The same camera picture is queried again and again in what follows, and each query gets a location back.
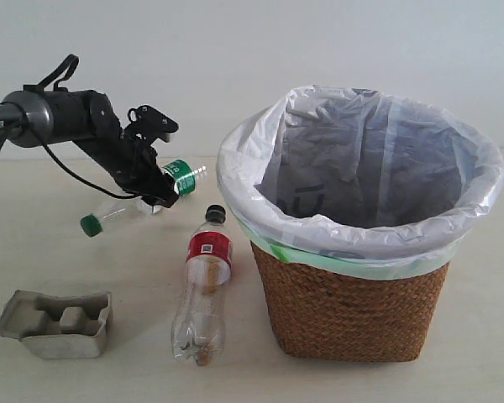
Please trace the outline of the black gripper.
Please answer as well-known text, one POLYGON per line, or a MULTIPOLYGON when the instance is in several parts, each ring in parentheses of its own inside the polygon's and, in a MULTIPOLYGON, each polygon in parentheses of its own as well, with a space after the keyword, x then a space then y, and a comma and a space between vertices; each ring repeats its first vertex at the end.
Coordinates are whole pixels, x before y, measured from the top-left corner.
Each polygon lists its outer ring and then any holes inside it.
POLYGON ((157 165, 152 144, 157 139, 169 143, 179 124, 150 105, 129 109, 128 119, 126 128, 98 128, 77 146, 129 195, 141 196, 150 206, 171 208, 179 199, 176 181, 157 165))

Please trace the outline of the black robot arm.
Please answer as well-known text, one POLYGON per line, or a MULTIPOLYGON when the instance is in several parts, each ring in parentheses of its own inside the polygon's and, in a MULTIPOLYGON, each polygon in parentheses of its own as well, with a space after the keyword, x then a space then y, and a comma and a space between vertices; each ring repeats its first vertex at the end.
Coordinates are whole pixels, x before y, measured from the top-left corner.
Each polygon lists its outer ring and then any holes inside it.
POLYGON ((149 105, 132 108, 123 127, 108 97, 85 90, 40 91, 26 86, 0 103, 0 149, 5 142, 21 148, 72 142, 104 169, 127 198, 151 206, 172 207, 175 180, 158 166, 152 144, 170 142, 179 125, 149 105))

